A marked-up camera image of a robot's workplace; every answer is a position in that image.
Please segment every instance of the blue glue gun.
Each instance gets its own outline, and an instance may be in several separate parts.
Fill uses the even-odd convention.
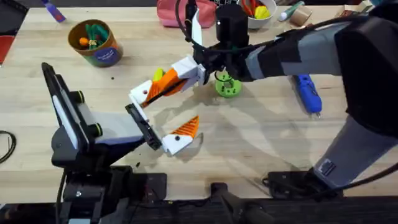
[[[303,105],[308,113],[316,114],[320,118],[322,100],[313,84],[310,75],[294,75],[297,93],[299,93]]]

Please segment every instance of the black bracket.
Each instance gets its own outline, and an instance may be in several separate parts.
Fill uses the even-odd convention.
[[[319,180],[312,171],[286,171],[269,172],[268,176],[262,180],[268,187],[269,193],[273,198],[294,200],[311,197],[319,192],[330,190],[330,188]],[[335,199],[343,197],[343,191],[337,191],[315,200]]]

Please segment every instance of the orange and white object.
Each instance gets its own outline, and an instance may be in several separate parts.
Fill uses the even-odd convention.
[[[167,88],[179,83],[172,91],[165,96],[184,91],[193,86],[196,82],[203,85],[205,82],[205,68],[198,65],[191,55],[179,60],[172,65],[172,68],[157,81],[148,80],[130,91],[129,97],[141,116],[149,122],[143,108],[148,105],[148,101],[157,96]],[[162,138],[162,147],[165,152],[171,155],[176,154],[181,149],[187,147],[196,135],[198,128],[198,117],[191,119],[183,126]]]

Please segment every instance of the wooden tabletop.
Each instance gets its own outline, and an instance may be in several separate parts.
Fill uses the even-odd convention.
[[[310,6],[309,22],[335,16],[342,6]],[[279,7],[277,15],[285,7]],[[161,26],[154,7],[61,8],[67,21],[58,24],[44,8],[33,8],[0,68],[0,129],[16,134],[15,153],[0,164],[0,202],[53,202],[62,170],[51,164],[50,141],[57,129],[55,112],[40,64],[63,75],[71,90],[82,90],[93,111],[126,114],[131,88],[152,78],[156,68],[192,53],[178,29]],[[108,23],[124,57],[110,68],[96,68],[67,43],[71,27],[85,19]],[[273,39],[290,25],[273,18],[250,32],[251,43]],[[215,28],[203,30],[203,43],[216,42]],[[200,116],[197,138],[175,157],[143,145],[118,161],[138,172],[165,172],[168,199],[205,198],[212,182],[226,182],[240,197],[268,197],[260,179],[274,170],[307,170],[326,151],[344,124],[346,100],[340,77],[314,75],[322,97],[322,119],[303,112],[287,77],[245,83],[240,96],[217,96],[213,82],[161,98],[145,109],[160,133]],[[0,136],[0,154],[6,137]],[[390,151],[359,178],[394,164]],[[347,191],[347,195],[397,195],[398,175]]]

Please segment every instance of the green marker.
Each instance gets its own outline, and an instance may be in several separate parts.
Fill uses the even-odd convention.
[[[216,91],[225,98],[232,98],[238,96],[242,90],[242,83],[234,80],[228,75],[226,71],[217,74]]]
[[[299,6],[303,6],[305,3],[303,1],[299,1],[298,3],[294,4],[292,7],[286,9],[284,12],[282,12],[280,14],[280,16],[278,17],[279,21],[285,21],[286,19],[290,18],[294,11],[299,7]]]

